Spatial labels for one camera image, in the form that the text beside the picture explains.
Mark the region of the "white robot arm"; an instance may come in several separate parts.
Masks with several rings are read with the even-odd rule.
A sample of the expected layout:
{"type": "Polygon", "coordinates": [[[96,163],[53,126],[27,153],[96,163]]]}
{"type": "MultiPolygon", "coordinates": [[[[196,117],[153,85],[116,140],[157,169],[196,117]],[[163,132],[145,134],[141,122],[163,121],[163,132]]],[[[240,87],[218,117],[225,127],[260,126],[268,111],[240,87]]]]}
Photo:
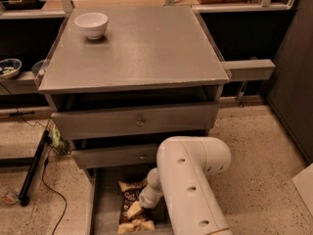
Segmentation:
{"type": "Polygon", "coordinates": [[[214,137],[174,136],[156,153],[148,185],[127,211],[132,218],[165,200],[174,235],[233,235],[207,181],[231,163],[227,144],[214,137]]]}

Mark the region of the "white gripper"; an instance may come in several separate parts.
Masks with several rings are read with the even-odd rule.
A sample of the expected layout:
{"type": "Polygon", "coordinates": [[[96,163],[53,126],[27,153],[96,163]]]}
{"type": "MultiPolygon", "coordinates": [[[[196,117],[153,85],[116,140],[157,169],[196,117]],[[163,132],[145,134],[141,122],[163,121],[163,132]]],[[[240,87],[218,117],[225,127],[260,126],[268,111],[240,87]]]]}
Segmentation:
{"type": "Polygon", "coordinates": [[[160,189],[146,186],[139,195],[139,201],[135,201],[126,212],[127,218],[133,219],[140,216],[144,209],[154,209],[162,196],[160,189]]]}

